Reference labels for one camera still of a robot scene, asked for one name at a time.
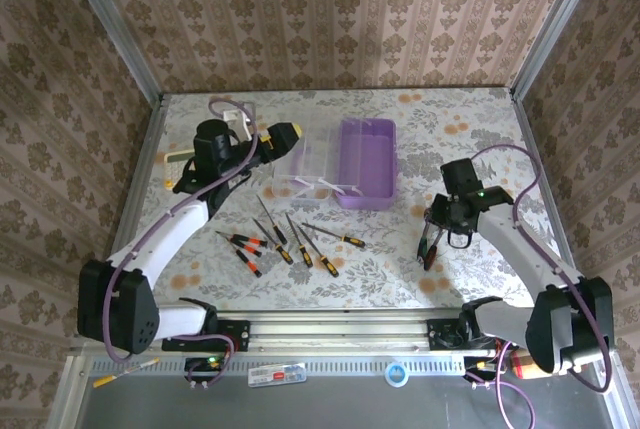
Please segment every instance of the floral tabletop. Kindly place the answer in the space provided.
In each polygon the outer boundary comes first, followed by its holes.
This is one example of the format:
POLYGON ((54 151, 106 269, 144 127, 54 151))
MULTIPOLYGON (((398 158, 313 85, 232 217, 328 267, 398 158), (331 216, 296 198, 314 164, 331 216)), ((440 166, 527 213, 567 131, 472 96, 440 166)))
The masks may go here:
MULTIPOLYGON (((170 300, 192 297, 222 310, 457 307, 487 295, 501 296, 515 305, 531 304, 511 267, 478 235, 466 250, 452 249, 442 240, 429 272, 415 258, 424 209, 435 194, 445 193, 440 165, 470 157, 496 143, 524 146, 506 89, 251 92, 225 96, 254 103, 262 132, 282 120, 283 111, 290 115, 292 111, 302 114, 319 108, 348 108, 349 115, 392 119, 397 127, 399 169, 395 203, 387 211, 373 212, 342 209, 333 197, 315 205, 276 198, 271 188, 272 169, 261 167, 182 247, 158 280, 156 296, 170 300), (285 230, 295 260, 289 266, 275 251, 265 251, 256 259, 263 274, 259 279, 215 233, 221 230, 261 236, 251 218, 258 217, 265 224, 268 221, 256 194, 285 230), (292 243, 285 212, 298 222, 335 232, 347 226, 350 233, 367 242, 367 247, 358 249, 311 231, 340 277, 334 279, 315 255, 314 267, 308 269, 292 243)), ((209 97, 189 94, 165 99, 164 133, 138 229, 166 206, 171 192, 164 187, 164 155, 192 148, 196 126, 210 117, 209 97)), ((490 151, 475 165, 485 186, 499 184, 512 195, 534 177, 531 163, 516 151, 490 151)), ((540 192, 534 188, 529 194, 520 206, 524 218, 556 249, 540 192)))

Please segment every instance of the white label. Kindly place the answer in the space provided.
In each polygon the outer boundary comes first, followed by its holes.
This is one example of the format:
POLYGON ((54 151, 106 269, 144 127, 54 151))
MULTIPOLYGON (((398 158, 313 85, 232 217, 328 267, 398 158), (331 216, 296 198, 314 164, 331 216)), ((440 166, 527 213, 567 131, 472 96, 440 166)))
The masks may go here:
POLYGON ((249 369, 249 387, 280 386, 307 380, 304 362, 298 364, 273 364, 249 369))

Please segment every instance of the damask patterned wallpaper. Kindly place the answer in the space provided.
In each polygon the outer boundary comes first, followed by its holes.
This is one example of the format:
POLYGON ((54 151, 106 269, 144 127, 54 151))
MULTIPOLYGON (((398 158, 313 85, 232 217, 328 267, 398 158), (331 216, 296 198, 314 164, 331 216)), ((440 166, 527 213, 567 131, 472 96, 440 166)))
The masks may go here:
POLYGON ((612 286, 640 402, 640 0, 581 0, 524 102, 576 264, 612 286))
POLYGON ((116 0, 163 91, 508 85, 553 0, 116 0))
POLYGON ((150 110, 87 0, 0 7, 0 427, 44 427, 150 110))

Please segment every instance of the purple plastic box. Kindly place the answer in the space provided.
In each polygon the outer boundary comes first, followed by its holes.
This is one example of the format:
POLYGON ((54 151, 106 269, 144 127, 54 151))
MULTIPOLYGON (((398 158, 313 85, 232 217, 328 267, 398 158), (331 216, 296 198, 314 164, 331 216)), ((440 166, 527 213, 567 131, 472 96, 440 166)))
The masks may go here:
POLYGON ((345 119, 340 128, 339 183, 359 173, 358 189, 336 193, 345 209, 384 211, 396 198, 396 124, 390 119, 345 119))

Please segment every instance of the gray floor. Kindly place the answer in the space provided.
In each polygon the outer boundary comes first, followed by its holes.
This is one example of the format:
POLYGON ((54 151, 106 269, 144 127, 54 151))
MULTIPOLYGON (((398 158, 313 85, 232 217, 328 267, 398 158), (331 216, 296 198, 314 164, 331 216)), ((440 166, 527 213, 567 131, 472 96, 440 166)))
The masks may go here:
MULTIPOLYGON (((602 398, 571 377, 517 384, 534 402, 537 428, 612 427, 602 398)), ((526 405, 509 389, 504 396, 514 426, 528 427, 526 405)), ((458 377, 414 377, 400 389, 378 377, 315 377, 261 389, 227 377, 203 391, 180 377, 130 376, 88 391, 79 421, 87 429, 506 427, 493 389, 473 391, 458 377)))

